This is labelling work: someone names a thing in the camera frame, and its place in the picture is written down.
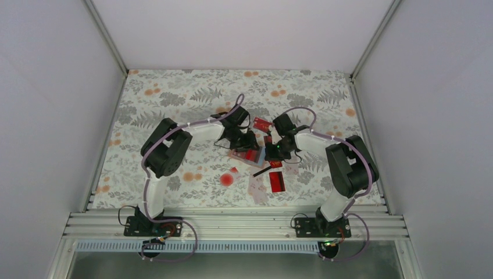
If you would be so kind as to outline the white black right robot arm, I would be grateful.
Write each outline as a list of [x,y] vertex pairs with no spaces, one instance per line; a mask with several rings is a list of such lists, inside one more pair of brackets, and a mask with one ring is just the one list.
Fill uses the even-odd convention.
[[317,208],[316,232],[328,237],[337,229],[337,223],[345,217],[356,198],[368,194],[379,179],[379,173],[362,138],[353,135],[340,139],[315,132],[307,125],[295,126],[283,113],[273,120],[281,139],[265,143],[266,161],[283,161],[296,151],[326,155],[335,193]]

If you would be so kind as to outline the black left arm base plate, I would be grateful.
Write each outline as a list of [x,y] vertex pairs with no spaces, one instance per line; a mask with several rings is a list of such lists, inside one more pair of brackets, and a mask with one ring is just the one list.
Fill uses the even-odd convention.
[[183,227],[182,217],[161,217],[164,223],[151,222],[146,217],[130,216],[126,221],[125,237],[179,237]]

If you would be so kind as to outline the tan leather card holder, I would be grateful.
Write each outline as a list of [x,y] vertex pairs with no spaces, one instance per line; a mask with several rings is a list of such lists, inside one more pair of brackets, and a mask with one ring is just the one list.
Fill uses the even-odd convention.
[[261,146],[258,150],[250,149],[246,152],[238,152],[235,150],[231,150],[227,154],[228,157],[239,160],[249,166],[264,168],[265,161],[265,147]]

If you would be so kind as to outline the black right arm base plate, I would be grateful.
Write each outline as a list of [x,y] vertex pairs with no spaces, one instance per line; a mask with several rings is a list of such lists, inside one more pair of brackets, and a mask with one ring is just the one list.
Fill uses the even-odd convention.
[[351,237],[349,220],[339,218],[327,222],[314,217],[294,218],[294,230],[298,238],[346,238]]

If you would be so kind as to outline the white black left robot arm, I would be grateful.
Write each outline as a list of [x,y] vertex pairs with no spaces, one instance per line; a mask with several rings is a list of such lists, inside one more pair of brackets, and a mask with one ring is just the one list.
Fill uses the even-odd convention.
[[250,120],[250,114],[240,105],[227,113],[182,125],[170,118],[161,120],[141,148],[141,167],[147,177],[138,205],[143,214],[138,226],[146,235],[155,235],[162,227],[159,215],[164,210],[165,191],[159,184],[178,170],[189,147],[198,142],[227,140],[229,150],[258,150]]

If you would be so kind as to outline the red card black stripe bottom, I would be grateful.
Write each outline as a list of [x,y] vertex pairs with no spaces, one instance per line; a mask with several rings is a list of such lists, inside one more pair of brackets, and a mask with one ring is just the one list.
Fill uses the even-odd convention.
[[258,150],[248,150],[245,154],[245,160],[249,162],[257,162],[258,161],[258,156],[259,156],[259,151]]

